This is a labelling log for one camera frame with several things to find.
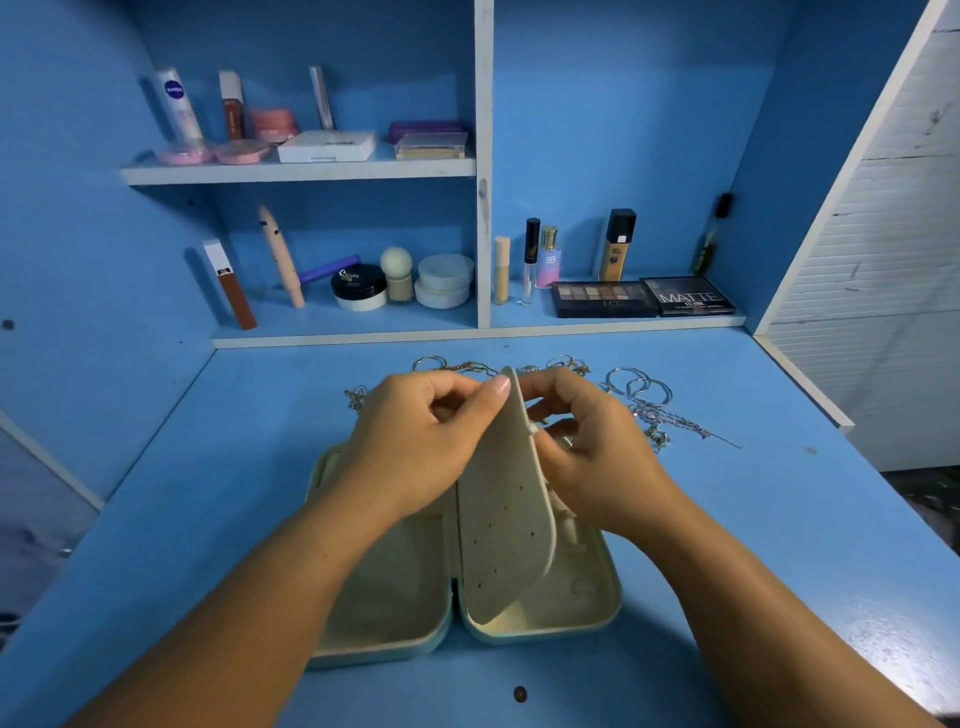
left hand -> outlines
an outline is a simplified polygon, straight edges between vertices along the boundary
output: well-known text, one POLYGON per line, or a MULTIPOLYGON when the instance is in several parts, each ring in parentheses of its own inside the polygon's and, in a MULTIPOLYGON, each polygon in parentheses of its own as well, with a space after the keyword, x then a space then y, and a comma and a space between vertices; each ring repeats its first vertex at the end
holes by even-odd
POLYGON ((503 375, 483 383, 446 370, 388 376, 367 397, 334 487, 362 497, 386 527, 417 513, 460 477, 509 393, 503 375))

jewelry box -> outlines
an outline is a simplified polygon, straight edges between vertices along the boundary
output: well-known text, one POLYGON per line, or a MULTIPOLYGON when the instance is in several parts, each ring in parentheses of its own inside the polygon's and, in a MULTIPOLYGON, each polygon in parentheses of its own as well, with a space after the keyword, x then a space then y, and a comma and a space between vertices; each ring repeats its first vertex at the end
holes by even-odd
MULTIPOLYGON (((620 609, 603 534, 551 491, 513 369, 503 409, 463 475, 377 541, 350 575, 308 668, 426 654, 459 619, 477 640, 504 644, 602 629, 620 609)), ((314 469, 324 491, 346 443, 314 469)))

white shelf edge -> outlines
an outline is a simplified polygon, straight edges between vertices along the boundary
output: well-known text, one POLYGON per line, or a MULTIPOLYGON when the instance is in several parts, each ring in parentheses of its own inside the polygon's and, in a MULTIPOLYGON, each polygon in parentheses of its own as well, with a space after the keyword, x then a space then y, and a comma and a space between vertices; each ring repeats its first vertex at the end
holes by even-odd
POLYGON ((454 339, 500 339, 516 336, 563 336, 578 333, 668 331, 678 328, 737 328, 746 316, 705 316, 704 318, 657 318, 604 324, 558 324, 539 327, 448 328, 430 331, 386 333, 336 333, 303 336, 257 336, 213 339, 214 349, 262 349, 265 347, 311 347, 332 344, 387 344, 399 341, 450 341, 454 339))
POLYGON ((232 184, 239 182, 323 182, 332 180, 407 180, 423 177, 475 177, 476 160, 377 159, 305 164, 198 164, 196 166, 122 167, 130 187, 158 184, 232 184))
POLYGON ((847 435, 855 427, 853 420, 847 417, 844 411, 834 404, 833 400, 825 395, 820 387, 810 381, 810 378, 801 372, 800 368, 790 361, 776 344, 762 334, 755 334, 754 340, 760 345, 761 349, 767 352, 771 359, 777 362, 783 373, 793 379, 793 383, 813 400, 813 403, 836 425, 836 428, 842 434, 847 435))

black jar lid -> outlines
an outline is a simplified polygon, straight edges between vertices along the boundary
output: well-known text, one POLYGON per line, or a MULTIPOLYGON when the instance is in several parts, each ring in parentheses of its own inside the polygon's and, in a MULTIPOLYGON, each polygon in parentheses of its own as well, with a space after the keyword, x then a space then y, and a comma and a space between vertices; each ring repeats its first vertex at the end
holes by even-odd
POLYGON ((333 295, 344 301, 365 301, 387 290, 387 277, 378 265, 357 263, 330 277, 333 295))

lip gloss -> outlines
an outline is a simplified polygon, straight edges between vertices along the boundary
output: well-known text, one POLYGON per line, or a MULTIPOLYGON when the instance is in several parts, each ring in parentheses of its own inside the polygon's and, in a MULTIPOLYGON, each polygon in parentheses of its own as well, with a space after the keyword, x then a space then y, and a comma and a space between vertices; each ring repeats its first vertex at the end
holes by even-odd
POLYGON ((523 246, 523 295, 520 305, 533 305, 537 278, 537 250, 540 247, 540 219, 527 220, 527 238, 523 246))

